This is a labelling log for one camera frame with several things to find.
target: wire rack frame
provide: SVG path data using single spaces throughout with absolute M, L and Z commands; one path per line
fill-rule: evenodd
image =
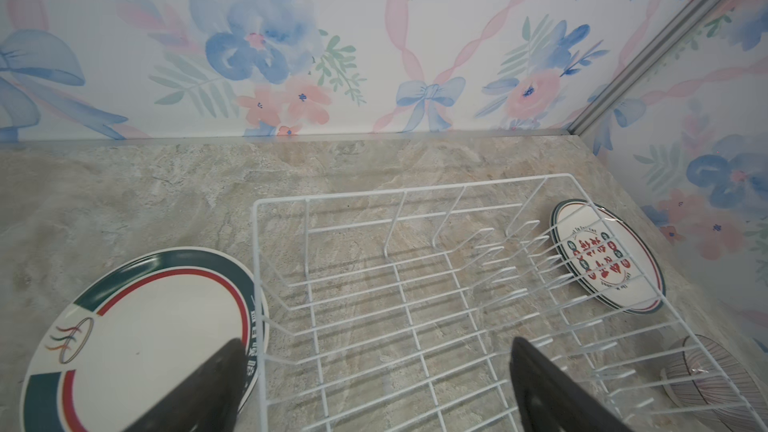
M 658 290 L 658 288 L 652 283 L 645 271 L 635 260 L 632 254 L 628 253 L 624 257 L 631 261 L 631 263 L 637 267 L 642 273 L 633 276 L 626 280 L 626 282 L 643 281 L 655 291 L 655 297 L 664 303 L 667 313 L 666 316 L 669 320 L 657 322 L 655 324 L 645 325 L 643 327 L 633 328 L 632 330 L 622 331 L 619 334 L 612 334 L 607 337 L 600 338 L 599 340 L 590 341 L 588 343 L 582 343 L 578 336 L 579 331 L 589 330 L 596 325 L 610 320 L 613 317 L 628 312 L 632 307 L 638 304 L 631 304 L 624 308 L 611 309 L 609 312 L 602 314 L 592 315 L 590 317 L 583 318 L 578 322 L 570 322 L 566 312 L 570 312 L 573 308 L 579 307 L 580 304 L 585 304 L 590 299 L 597 299 L 600 296 L 600 292 L 594 293 L 580 293 L 577 297 L 570 298 L 568 300 L 558 300 L 555 293 L 558 290 L 572 284 L 580 279 L 580 276 L 574 275 L 570 272 L 563 274 L 556 274 L 550 277 L 549 274 L 563 272 L 563 266 L 566 264 L 566 260 L 558 252 L 558 246 L 565 244 L 567 240 L 572 238 L 574 234 L 567 237 L 560 237 L 560 242 L 554 243 L 551 239 L 551 231 L 554 226 L 550 226 L 545 230 L 541 230 L 540 218 L 525 219 L 524 213 L 527 208 L 530 207 L 532 201 L 540 194 L 542 188 L 552 183 L 553 180 L 566 181 L 571 184 L 573 189 L 581 195 L 581 198 L 586 201 L 583 206 L 578 207 L 571 214 L 578 213 L 579 210 L 585 207 L 590 207 L 594 214 L 598 217 L 598 220 L 590 224 L 595 226 L 601 223 L 602 226 L 609 230 L 611 240 L 618 242 L 619 246 L 623 250 L 628 251 L 624 247 L 620 239 L 616 237 L 611 220 L 606 219 L 601 214 L 598 214 L 598 209 L 592 202 L 586 191 L 578 183 L 578 181 L 571 174 L 550 174 L 542 176 L 529 176 L 520 178 L 506 178 L 501 180 L 490 181 L 478 181 L 478 182 L 466 182 L 451 185 L 440 186 L 426 186 L 426 187 L 411 187 L 389 190 L 375 190 L 370 192 L 349 192 L 349 193 L 337 193 L 315 196 L 299 196 L 299 197 L 283 197 L 283 198 L 267 198 L 260 199 L 254 203 L 252 210 L 252 226 L 253 226 L 253 253 L 254 253 L 254 287 L 256 292 L 254 297 L 256 298 L 256 310 L 261 311 L 262 293 L 268 297 L 268 301 L 272 304 L 270 308 L 273 310 L 281 310 L 285 314 L 299 313 L 309 311 L 309 327 L 304 327 L 299 330 L 292 330 L 291 325 L 287 322 L 281 324 L 278 319 L 275 319 L 279 314 L 272 313 L 271 317 L 267 317 L 257 312 L 256 315 L 256 327 L 253 332 L 256 335 L 258 355 L 257 355 L 257 374 L 258 374 L 258 398 L 259 398 L 259 410 L 260 410 L 260 429 L 264 432 L 270 429 L 270 418 L 268 415 L 269 406 L 274 404 L 281 404 L 290 400 L 298 400 L 309 396 L 320 396 L 320 402 L 322 403 L 322 417 L 314 420 L 312 423 L 301 425 L 301 430 L 326 430 L 331 432 L 334 425 L 348 417 L 353 417 L 355 414 L 369 410 L 371 408 L 381 407 L 387 404 L 391 400 L 396 400 L 403 396 L 408 395 L 417 389 L 427 388 L 429 395 L 432 399 L 432 407 L 429 410 L 423 411 L 418 414 L 414 414 L 410 418 L 393 424 L 386 429 L 388 431 L 393 430 L 405 430 L 422 424 L 425 420 L 437 419 L 438 428 L 443 432 L 448 432 L 451 429 L 450 424 L 447 424 L 445 417 L 446 412 L 461 404 L 470 403 L 472 400 L 481 397 L 483 394 L 495 391 L 498 396 L 498 400 L 501 404 L 498 412 L 484 417 L 476 424 L 469 428 L 465 428 L 467 432 L 471 430 L 479 430 L 484 427 L 488 427 L 494 423 L 504 421 L 508 422 L 507 428 L 512 428 L 515 432 L 522 430 L 522 426 L 515 419 L 515 415 L 518 411 L 518 407 L 514 402 L 514 396 L 509 393 L 510 380 L 508 378 L 508 370 L 501 369 L 497 364 L 494 365 L 494 359 L 506 358 L 508 360 L 509 350 L 502 348 L 495 350 L 492 345 L 489 345 L 488 336 L 496 332 L 509 329 L 510 327 L 518 326 L 526 322 L 532 322 L 537 320 L 543 320 L 544 317 L 550 315 L 559 317 L 563 327 L 555 330 L 551 330 L 545 334 L 541 334 L 537 337 L 528 337 L 534 346 L 543 350 L 549 344 L 555 341 L 560 341 L 562 338 L 570 338 L 573 343 L 576 344 L 576 348 L 573 350 L 567 350 L 563 353 L 552 355 L 549 354 L 549 358 L 560 365 L 564 360 L 571 358 L 582 358 L 589 366 L 588 372 L 585 374 L 581 370 L 570 370 L 567 364 L 560 365 L 561 369 L 571 375 L 571 378 L 582 385 L 593 386 L 593 393 L 598 396 L 598 399 L 608 408 L 611 412 L 616 414 L 625 423 L 631 423 L 633 418 L 637 416 L 655 416 L 655 415 L 677 415 L 683 413 L 701 413 L 708 410 L 733 410 L 744 409 L 748 411 L 748 414 L 754 419 L 763 432 L 768 432 L 768 427 L 755 411 L 754 407 L 744 397 L 742 392 L 738 389 L 736 384 L 728 377 L 721 366 L 714 360 L 712 355 L 705 346 L 702 345 L 696 334 L 691 331 L 690 327 L 685 323 L 675 307 L 669 303 L 667 298 Z M 473 190 L 475 188 L 485 186 L 505 186 L 516 187 L 527 185 L 527 189 L 524 194 L 524 200 L 516 202 L 504 202 L 501 204 L 493 204 L 487 206 L 475 206 L 467 208 L 457 208 L 458 204 L 465 197 L 467 190 Z M 415 194 L 423 192 L 454 192 L 456 196 L 453 200 L 447 200 L 447 208 L 439 211 L 415 213 L 410 215 L 403 215 L 404 204 L 406 204 L 406 198 L 414 196 Z M 376 197 L 394 197 L 396 198 L 393 207 L 393 214 L 385 218 L 376 218 L 374 220 L 350 222 L 350 223 L 337 223 L 323 227 L 311 227 L 310 226 L 310 210 L 314 205 L 321 204 L 333 200 L 349 199 L 354 200 L 358 198 L 376 198 Z M 279 204 L 294 204 L 302 206 L 303 220 L 302 231 L 297 231 L 302 237 L 302 251 L 303 258 L 303 280 L 288 279 L 284 273 L 278 270 L 277 267 L 269 263 L 269 260 L 264 257 L 264 254 L 260 250 L 260 229 L 259 229 L 259 215 L 260 210 L 267 206 L 275 206 Z M 508 224 L 500 229 L 498 227 L 481 227 L 469 236 L 467 236 L 462 242 L 455 245 L 452 248 L 443 249 L 439 245 L 439 238 L 442 230 L 448 224 L 449 219 L 456 218 L 462 215 L 471 215 L 484 212 L 513 212 L 511 220 Z M 428 238 L 429 244 L 432 246 L 432 252 L 427 254 L 420 254 L 415 257 L 393 259 L 390 257 L 389 245 L 392 239 L 393 232 L 398 224 L 405 224 L 409 221 L 418 220 L 436 220 L 437 226 L 431 237 Z M 324 233 L 334 233 L 349 231 L 354 228 L 367 228 L 371 226 L 388 226 L 388 233 L 382 244 L 381 253 L 385 259 L 385 263 L 377 264 L 369 267 L 354 268 L 347 272 L 340 272 L 337 274 L 325 275 L 321 277 L 312 277 L 310 274 L 310 237 L 314 235 L 321 235 Z M 496 236 L 495 241 L 491 240 L 491 237 Z M 509 256 L 497 258 L 497 255 L 502 251 L 507 250 L 507 246 L 514 243 L 517 246 L 516 250 L 513 250 Z M 586 249 L 582 252 L 589 252 L 595 249 L 597 245 Z M 456 251 L 468 248 L 472 253 L 468 257 L 465 264 L 454 267 L 451 261 L 451 254 Z M 434 272 L 431 274 L 423 274 L 416 277 L 403 278 L 399 270 L 408 267 L 410 264 L 414 264 L 427 259 L 439 258 L 445 260 L 446 268 L 440 272 Z M 494 269 L 487 273 L 485 276 L 471 281 L 469 284 L 462 285 L 458 279 L 457 274 L 466 272 L 469 269 L 485 269 L 493 268 L 505 262 L 511 263 L 512 260 L 522 260 L 522 266 L 520 263 L 507 267 L 501 267 Z M 377 286 L 363 285 L 357 290 L 338 294 L 337 296 L 315 299 L 312 294 L 313 286 L 321 286 L 323 284 L 329 284 L 333 281 L 347 280 L 354 278 L 365 278 L 372 273 L 383 272 L 385 270 L 391 270 L 394 282 L 387 284 L 380 284 Z M 284 290 L 302 291 L 303 301 L 299 304 L 289 304 L 283 300 L 283 296 L 274 289 L 274 280 L 272 284 L 268 284 L 264 279 L 264 274 L 268 274 L 274 280 L 276 284 L 282 287 Z M 511 291 L 506 291 L 503 295 L 491 298 L 481 298 L 479 300 L 468 300 L 469 296 L 474 296 L 475 290 L 478 288 L 493 286 L 495 284 L 511 284 L 516 280 L 523 277 L 537 277 L 535 282 L 527 283 L 527 287 L 513 288 Z M 450 291 L 440 292 L 438 294 L 428 295 L 426 297 L 408 299 L 404 291 L 404 287 L 408 287 L 411 284 L 424 283 L 429 279 L 445 279 L 449 280 L 455 285 L 455 288 Z M 376 292 L 392 292 L 395 291 L 400 297 L 400 303 L 389 305 L 388 307 L 380 308 L 372 312 L 366 312 L 363 314 L 354 314 L 349 317 L 339 318 L 334 322 L 327 324 L 318 324 L 316 322 L 316 310 L 318 307 L 327 304 L 342 303 L 344 300 L 352 298 L 364 298 L 368 294 Z M 506 304 L 513 303 L 515 301 L 524 301 L 526 298 L 531 298 L 533 294 L 545 293 L 546 297 L 549 297 L 549 305 L 544 305 L 536 309 L 532 309 L 529 313 L 522 313 L 515 316 L 511 316 L 510 320 L 502 322 L 500 324 L 484 324 L 479 323 L 478 319 L 482 319 L 482 313 L 492 308 L 504 307 Z M 424 304 L 430 301 L 439 299 L 451 299 L 461 305 L 462 310 L 459 312 L 452 312 L 450 314 L 444 314 L 436 318 L 431 318 L 426 321 L 414 322 L 412 317 L 412 310 L 417 308 L 420 304 Z M 405 312 L 404 316 L 407 319 L 407 325 L 399 327 L 397 330 L 389 331 L 386 333 L 374 334 L 371 337 L 363 340 L 356 341 L 354 343 L 345 344 L 340 347 L 334 347 L 331 350 L 321 350 L 319 343 L 319 334 L 325 331 L 333 330 L 334 328 L 343 327 L 346 325 L 352 325 L 365 321 L 370 318 L 380 317 L 383 314 L 391 312 Z M 469 332 L 460 335 L 459 337 L 452 338 L 443 341 L 436 345 L 423 347 L 419 340 L 419 331 L 423 331 L 432 325 L 449 321 L 454 318 L 466 318 L 468 319 L 471 328 Z M 285 358 L 279 354 L 271 354 L 270 350 L 264 350 L 264 324 L 268 324 L 272 327 L 273 331 L 284 334 L 288 338 L 310 338 L 313 350 L 309 355 L 302 358 Z M 672 348 L 669 350 L 661 350 L 653 352 L 651 354 L 643 354 L 639 356 L 633 356 L 632 353 L 626 354 L 623 360 L 614 360 L 606 364 L 599 364 L 595 358 L 597 354 L 617 348 L 619 341 L 627 338 L 636 337 L 639 334 L 644 334 L 651 331 L 659 331 L 663 328 L 675 327 L 676 330 L 681 331 L 684 337 L 688 337 L 690 341 L 686 341 L 684 347 Z M 400 358 L 391 360 L 373 367 L 359 370 L 352 374 L 348 374 L 344 377 L 335 378 L 332 380 L 326 380 L 323 376 L 322 360 L 331 356 L 338 356 L 338 354 L 344 354 L 350 350 L 356 348 L 363 348 L 371 344 L 381 343 L 392 338 L 401 336 L 410 336 L 416 346 L 416 351 L 410 354 L 403 355 Z M 428 368 L 426 357 L 428 354 L 445 350 L 456 344 L 476 343 L 478 350 L 481 354 L 472 360 L 467 360 L 465 363 L 459 364 L 450 369 L 443 370 L 437 374 L 430 373 Z M 275 340 L 270 342 L 274 347 Z M 658 358 L 668 358 L 673 354 L 685 352 L 689 350 L 700 350 L 700 352 L 710 361 L 712 365 L 712 371 L 706 374 L 698 374 L 694 378 L 702 379 L 708 377 L 721 377 L 733 392 L 735 400 L 727 404 L 709 404 L 701 406 L 689 406 L 682 408 L 662 408 L 652 409 L 650 406 L 653 402 L 653 398 L 636 398 L 635 395 L 630 396 L 628 400 L 632 400 L 632 404 L 628 406 L 627 402 L 622 402 L 622 397 L 625 394 L 641 392 L 650 388 L 660 388 L 668 384 L 676 384 L 691 380 L 689 378 L 672 378 L 663 380 L 644 381 L 641 383 L 635 383 L 625 386 L 612 386 L 611 384 L 625 379 L 629 376 L 637 376 L 637 371 L 632 366 L 641 363 L 645 360 L 652 360 Z M 365 376 L 395 370 L 398 367 L 404 366 L 409 361 L 415 361 L 420 363 L 421 370 L 424 373 L 425 378 L 418 380 L 407 387 L 400 388 L 398 390 L 386 391 L 384 390 L 379 397 L 370 399 L 363 404 L 346 408 L 336 413 L 331 413 L 329 407 L 329 401 L 327 397 L 327 391 L 331 388 L 345 387 L 345 384 L 349 382 L 364 378 Z M 267 364 L 281 364 L 284 366 L 303 366 L 313 365 L 316 373 L 316 384 L 308 384 L 303 390 L 292 393 L 292 395 L 283 398 L 270 398 L 268 395 L 268 379 L 267 376 Z M 450 400 L 440 401 L 438 394 L 436 393 L 436 384 L 440 380 L 450 379 L 456 374 L 460 374 L 475 365 L 484 364 L 487 367 L 490 377 L 490 383 L 483 385 L 482 387 L 471 390 L 468 393 L 462 394 L 459 397 L 451 398 Z

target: plate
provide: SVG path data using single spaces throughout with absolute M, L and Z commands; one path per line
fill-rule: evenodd
M 262 304 L 268 316 L 264 294 Z M 232 338 L 248 354 L 242 408 L 256 383 L 253 275 L 209 248 L 136 258 L 93 283 L 45 334 L 24 378 L 22 430 L 119 432 Z
M 550 224 L 552 240 L 568 239 L 559 245 L 558 251 L 566 260 L 571 273 L 579 277 L 578 282 L 590 293 L 600 292 L 596 297 L 613 308 L 630 307 L 632 314 L 650 314 L 661 308 L 662 301 L 656 298 L 656 291 L 642 278 L 640 270 L 650 274 L 650 281 L 666 294 L 664 275 L 648 246 L 618 216 L 605 207 L 596 206 L 602 218 L 615 224 L 612 228 L 618 241 L 612 240 L 610 231 L 602 222 L 593 224 L 598 216 L 591 207 L 584 207 L 585 200 L 571 199 L 560 202 L 552 211 Z M 636 263 L 627 256 L 631 254 Z

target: floral wallpaper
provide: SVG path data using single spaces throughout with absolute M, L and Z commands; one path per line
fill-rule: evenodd
M 686 1 L 2 0 L 0 140 L 562 128 Z
M 768 353 L 768 0 L 724 0 L 583 135 Z

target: white wire dish rack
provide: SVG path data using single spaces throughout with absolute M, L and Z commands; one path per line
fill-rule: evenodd
M 762 424 L 730 380 L 728 404 L 667 398 L 681 381 L 659 380 L 672 354 L 714 360 L 660 292 L 659 311 L 635 315 L 577 283 L 548 223 L 567 198 L 594 207 L 570 174 L 257 201 L 254 280 L 271 312 L 256 324 L 262 432 L 522 431 L 517 335 L 635 430 L 700 430 L 687 413 L 713 408 Z

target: striped bowl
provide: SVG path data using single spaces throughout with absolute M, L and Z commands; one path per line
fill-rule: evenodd
M 725 373 L 734 381 L 742 395 L 749 401 L 763 422 L 768 424 L 768 406 L 754 380 L 734 356 L 720 344 L 710 338 L 697 335 L 706 350 L 723 368 Z M 678 341 L 672 348 L 691 345 L 690 337 Z M 715 367 L 699 348 L 673 354 L 667 367 L 662 369 L 661 378 L 676 379 L 695 377 L 708 372 L 715 373 Z M 678 407 L 694 407 L 740 402 L 736 393 L 731 389 L 722 376 L 705 377 L 664 386 L 667 395 Z M 752 413 L 746 408 L 726 408 L 699 410 L 693 412 L 703 424 L 715 431 L 752 432 L 761 430 Z

